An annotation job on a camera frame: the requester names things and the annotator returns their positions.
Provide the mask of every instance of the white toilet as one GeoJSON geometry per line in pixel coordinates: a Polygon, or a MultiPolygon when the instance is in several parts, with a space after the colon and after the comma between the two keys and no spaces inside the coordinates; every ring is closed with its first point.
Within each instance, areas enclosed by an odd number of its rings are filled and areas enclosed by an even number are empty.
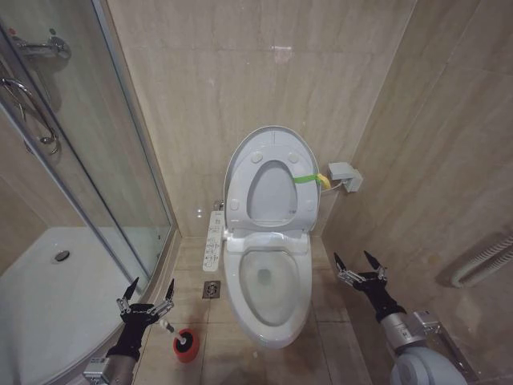
{"type": "Polygon", "coordinates": [[[317,218],[317,162],[294,131],[259,128],[234,152],[224,180],[224,272],[244,331],[279,349],[296,339],[312,293],[309,231],[317,218]]]}

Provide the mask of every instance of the floor tile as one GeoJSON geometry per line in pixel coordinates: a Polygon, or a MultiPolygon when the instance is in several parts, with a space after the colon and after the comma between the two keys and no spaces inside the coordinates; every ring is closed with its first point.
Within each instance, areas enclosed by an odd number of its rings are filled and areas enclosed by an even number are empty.
{"type": "Polygon", "coordinates": [[[202,270],[205,238],[183,238],[175,270],[202,270]]]}
{"type": "Polygon", "coordinates": [[[372,385],[351,324],[326,322],[318,326],[333,385],[372,385]]]}
{"type": "Polygon", "coordinates": [[[310,241],[312,243],[312,268],[331,269],[321,237],[311,237],[310,241]]]}
{"type": "Polygon", "coordinates": [[[348,322],[341,282],[331,269],[312,271],[312,302],[318,322],[348,322]]]}
{"type": "Polygon", "coordinates": [[[164,317],[170,323],[207,322],[209,299],[202,299],[204,281],[212,275],[202,270],[175,270],[173,307],[164,317]]]}
{"type": "Polygon", "coordinates": [[[261,348],[237,324],[209,323],[201,383],[265,384],[261,348]]]}
{"type": "Polygon", "coordinates": [[[264,357],[269,385],[331,384],[312,314],[296,341],[280,350],[265,349],[264,357]]]}
{"type": "Polygon", "coordinates": [[[200,383],[201,364],[203,362],[204,342],[207,334],[206,324],[173,325],[177,330],[191,327],[200,339],[200,351],[190,363],[181,363],[172,349],[173,337],[160,326],[154,325],[147,340],[135,385],[187,384],[200,383]]]}
{"type": "Polygon", "coordinates": [[[216,278],[221,281],[220,297],[210,300],[208,323],[237,323],[228,297],[228,286],[224,271],[217,271],[216,278]]]}

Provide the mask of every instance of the shower faucet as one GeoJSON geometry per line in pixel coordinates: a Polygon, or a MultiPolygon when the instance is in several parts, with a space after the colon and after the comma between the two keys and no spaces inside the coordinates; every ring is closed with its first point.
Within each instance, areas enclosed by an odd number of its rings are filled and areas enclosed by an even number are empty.
{"type": "Polygon", "coordinates": [[[64,40],[57,36],[50,36],[46,43],[29,43],[18,36],[12,37],[14,44],[25,56],[54,58],[60,57],[69,59],[71,57],[70,47],[64,40]]]}

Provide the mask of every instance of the metal frame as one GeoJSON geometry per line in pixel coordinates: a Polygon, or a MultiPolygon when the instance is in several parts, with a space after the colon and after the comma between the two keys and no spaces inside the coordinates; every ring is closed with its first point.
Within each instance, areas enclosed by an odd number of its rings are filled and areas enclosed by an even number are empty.
{"type": "MultiPolygon", "coordinates": [[[[3,52],[13,52],[12,47],[9,46],[9,38],[5,35],[5,30],[0,26],[0,35],[3,38],[0,38],[0,51],[3,52]]],[[[6,58],[9,61],[9,64],[15,64],[16,62],[11,63],[13,60],[9,60],[9,58],[6,58]]],[[[41,150],[39,149],[38,145],[35,144],[33,136],[26,131],[24,124],[21,123],[21,121],[18,119],[18,117],[12,113],[10,108],[7,105],[7,102],[0,98],[0,105],[3,113],[6,115],[7,119],[10,121],[14,129],[18,132],[18,134],[25,140],[27,145],[29,146],[30,150],[33,152],[35,157],[38,159],[38,161],[41,163],[41,165],[45,168],[45,170],[50,175],[51,179],[57,184],[59,189],[63,192],[64,196],[68,199],[70,204],[73,206],[73,208],[76,210],[76,212],[80,215],[80,217],[83,219],[83,221],[91,228],[91,231],[96,235],[96,237],[99,239],[100,243],[103,245],[105,250],[111,255],[113,261],[115,264],[119,267],[125,278],[131,282],[134,278],[128,273],[126,268],[124,267],[124,264],[118,259],[118,257],[115,255],[112,248],[109,246],[107,240],[105,237],[101,234],[100,231],[96,228],[96,226],[91,222],[89,217],[85,214],[82,207],[80,206],[79,202],[75,199],[71,191],[68,189],[68,187],[63,183],[60,176],[54,171],[54,169],[49,165],[48,161],[46,160],[46,157],[42,154],[41,150]]]]}
{"type": "Polygon", "coordinates": [[[135,89],[130,77],[130,72],[128,71],[127,64],[124,59],[121,43],[119,42],[118,35],[115,32],[115,26],[112,20],[110,9],[105,0],[91,0],[91,3],[95,9],[99,25],[102,29],[103,37],[105,38],[105,43],[107,44],[109,53],[111,54],[111,60],[114,64],[114,69],[118,76],[119,84],[123,90],[123,96],[127,103],[132,121],[134,122],[135,130],[137,131],[137,135],[142,144],[143,152],[150,167],[151,175],[155,181],[157,191],[159,192],[162,205],[164,206],[169,222],[172,223],[172,226],[176,227],[176,219],[170,210],[171,205],[168,202],[164,181],[160,173],[160,168],[156,161],[156,157],[154,156],[155,151],[147,134],[147,127],[144,123],[144,118],[140,109],[139,101],[137,99],[137,94],[135,93],[135,89]]]}
{"type": "MultiPolygon", "coordinates": [[[[112,21],[110,18],[110,12],[108,11],[107,4],[105,2],[100,4],[100,2],[91,1],[91,5],[93,6],[93,8],[95,10],[96,16],[99,21],[100,30],[102,31],[102,33],[104,35],[105,42],[107,44],[107,51],[109,52],[109,55],[111,56],[111,61],[113,63],[113,67],[115,69],[115,73],[118,77],[119,85],[120,85],[122,93],[123,93],[123,98],[125,99],[125,102],[127,104],[127,108],[130,113],[131,120],[135,127],[136,135],[138,136],[139,142],[141,143],[141,148],[143,150],[144,158],[146,159],[146,161],[148,163],[151,177],[154,180],[160,201],[162,202],[162,206],[164,207],[164,212],[166,213],[166,216],[168,218],[168,223],[169,223],[170,227],[169,227],[168,233],[164,239],[164,245],[165,245],[166,242],[168,241],[168,239],[170,238],[170,236],[176,230],[176,220],[173,217],[172,211],[169,209],[169,203],[168,203],[168,199],[167,199],[168,197],[167,197],[166,193],[164,192],[165,191],[165,189],[163,188],[164,183],[162,181],[162,176],[160,175],[160,170],[156,163],[155,154],[152,152],[153,148],[151,147],[151,145],[148,145],[148,140],[145,138],[145,135],[144,135],[145,132],[147,133],[147,130],[145,131],[145,127],[142,127],[142,125],[141,125],[141,124],[143,124],[143,120],[141,119],[142,113],[140,113],[140,107],[136,100],[135,90],[133,88],[133,85],[131,84],[131,79],[129,76],[126,75],[127,74],[126,63],[124,62],[124,57],[123,57],[123,54],[122,54],[122,51],[121,51],[121,48],[119,45],[119,41],[117,40],[117,35],[115,35],[115,33],[114,34],[111,33],[111,30],[113,30],[114,27],[113,27],[113,24],[112,24],[112,21]]],[[[6,43],[3,42],[3,43],[5,43],[3,45],[10,46],[10,47],[8,47],[8,48],[10,48],[10,50],[7,50],[6,52],[12,52],[12,55],[14,56],[14,58],[11,58],[11,60],[9,60],[9,64],[12,67],[16,67],[17,69],[21,68],[21,72],[28,78],[28,83],[35,89],[35,93],[38,94],[39,102],[42,105],[44,105],[44,107],[46,108],[46,112],[51,117],[52,123],[54,123],[55,126],[59,129],[62,137],[64,138],[64,140],[67,143],[67,146],[73,152],[75,159],[79,162],[85,175],[87,176],[87,179],[90,181],[92,188],[95,190],[97,196],[102,201],[104,208],[106,209],[109,217],[111,218],[111,220],[114,223],[114,226],[116,227],[118,232],[121,234],[121,237],[125,240],[129,249],[134,254],[134,257],[137,260],[137,262],[140,266],[140,269],[143,271],[144,275],[146,276],[146,279],[149,281],[151,276],[153,275],[154,271],[148,271],[146,266],[143,264],[137,250],[131,243],[130,239],[128,238],[127,234],[124,232],[123,228],[119,225],[118,221],[115,218],[115,215],[110,210],[107,202],[103,199],[102,194],[100,193],[100,191],[98,190],[98,188],[95,185],[95,182],[91,179],[91,176],[89,175],[89,173],[83,166],[83,163],[80,160],[76,151],[74,150],[73,146],[71,145],[71,142],[66,138],[66,133],[61,129],[61,127],[59,125],[59,121],[55,117],[53,111],[46,104],[46,100],[40,95],[40,90],[34,85],[32,78],[30,77],[30,75],[28,75],[28,70],[26,69],[26,64],[23,62],[23,58],[20,57],[18,52],[16,52],[15,48],[12,47],[12,44],[10,43],[8,36],[5,35],[5,29],[4,29],[3,35],[6,40],[6,43]]],[[[51,168],[51,166],[49,164],[44,164],[44,166],[46,169],[51,168]]],[[[60,179],[58,174],[55,174],[55,176],[57,177],[57,179],[55,181],[59,185],[61,190],[66,195],[71,194],[71,191],[69,191],[69,189],[66,188],[67,192],[65,192],[65,190],[62,189],[62,187],[65,187],[65,184],[60,179]]],[[[76,207],[77,204],[78,204],[78,202],[76,201],[74,204],[74,207],[76,209],[77,209],[77,207],[76,207]]],[[[83,210],[80,210],[80,212],[81,212],[81,217],[83,217],[85,215],[85,212],[83,210]]],[[[90,227],[91,227],[91,225],[92,225],[92,227],[95,226],[90,221],[86,221],[86,223],[90,227]]]]}

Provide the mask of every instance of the floor drain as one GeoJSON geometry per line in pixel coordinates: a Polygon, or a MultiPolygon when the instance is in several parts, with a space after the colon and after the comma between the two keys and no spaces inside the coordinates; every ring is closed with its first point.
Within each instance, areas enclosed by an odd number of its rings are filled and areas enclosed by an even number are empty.
{"type": "Polygon", "coordinates": [[[203,298],[219,298],[221,281],[205,281],[203,284],[203,298]]]}
{"type": "Polygon", "coordinates": [[[68,250],[59,251],[59,252],[57,253],[57,255],[55,255],[54,259],[55,259],[57,262],[62,262],[62,261],[64,261],[65,259],[67,259],[69,256],[70,256],[70,252],[69,252],[68,250]]]}

